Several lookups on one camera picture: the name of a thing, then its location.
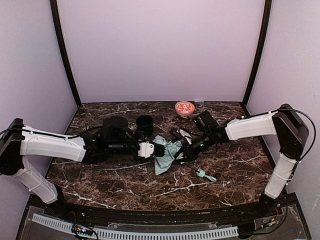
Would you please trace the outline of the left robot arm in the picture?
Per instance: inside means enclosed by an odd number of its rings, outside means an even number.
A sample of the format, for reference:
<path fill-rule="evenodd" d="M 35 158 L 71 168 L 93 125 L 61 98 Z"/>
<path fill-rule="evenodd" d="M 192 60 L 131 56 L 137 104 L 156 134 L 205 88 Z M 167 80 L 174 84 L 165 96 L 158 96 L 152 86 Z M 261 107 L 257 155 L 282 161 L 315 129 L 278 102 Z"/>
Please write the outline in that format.
<path fill-rule="evenodd" d="M 29 162 L 27 156 L 62 158 L 78 163 L 104 162 L 115 154 L 132 155 L 138 162 L 162 157 L 165 147 L 147 140 L 147 133 L 132 132 L 128 120 L 112 116 L 101 126 L 93 127 L 93 136 L 85 133 L 63 135 L 41 131 L 23 124 L 21 118 L 12 121 L 8 129 L 0 133 L 0 173 L 11 176 L 36 194 L 45 204 L 64 201 L 58 186 L 49 182 Z"/>

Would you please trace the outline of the mint green folding umbrella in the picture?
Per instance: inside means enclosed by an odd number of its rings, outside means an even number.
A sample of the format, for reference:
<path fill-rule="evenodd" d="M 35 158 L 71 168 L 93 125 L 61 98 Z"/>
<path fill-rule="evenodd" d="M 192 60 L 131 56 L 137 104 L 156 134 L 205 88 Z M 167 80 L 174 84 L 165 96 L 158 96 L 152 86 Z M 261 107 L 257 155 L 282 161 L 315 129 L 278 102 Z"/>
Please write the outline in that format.
<path fill-rule="evenodd" d="M 154 157 L 154 172 L 156 176 L 159 176 L 165 173 L 172 166 L 173 162 L 178 162 L 185 166 L 190 167 L 196 171 L 196 175 L 200 178 L 207 178 L 211 182 L 216 182 L 217 178 L 213 175 L 208 175 L 203 169 L 195 169 L 186 164 L 186 161 L 183 160 L 184 154 L 181 152 L 178 156 L 175 156 L 179 150 L 182 149 L 183 143 L 181 140 L 172 142 L 166 140 L 164 137 L 157 135 L 153 140 L 154 143 L 164 146 L 164 156 L 155 156 Z"/>

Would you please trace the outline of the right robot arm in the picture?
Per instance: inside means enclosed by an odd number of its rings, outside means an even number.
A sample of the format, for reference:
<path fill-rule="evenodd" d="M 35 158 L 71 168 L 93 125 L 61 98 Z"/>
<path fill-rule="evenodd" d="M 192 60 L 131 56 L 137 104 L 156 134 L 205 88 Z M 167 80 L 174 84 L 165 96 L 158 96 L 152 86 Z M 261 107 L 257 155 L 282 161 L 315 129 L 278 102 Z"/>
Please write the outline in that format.
<path fill-rule="evenodd" d="M 175 157 L 182 155 L 181 161 L 189 162 L 196 160 L 199 153 L 204 153 L 216 144 L 258 136 L 277 136 L 280 146 L 279 159 L 262 194 L 275 200 L 291 181 L 298 164 L 309 153 L 309 150 L 305 150 L 309 129 L 300 115 L 302 111 L 283 104 L 269 112 L 242 116 L 218 124 L 205 110 L 193 118 L 194 124 L 203 134 L 190 144 L 183 145 Z"/>

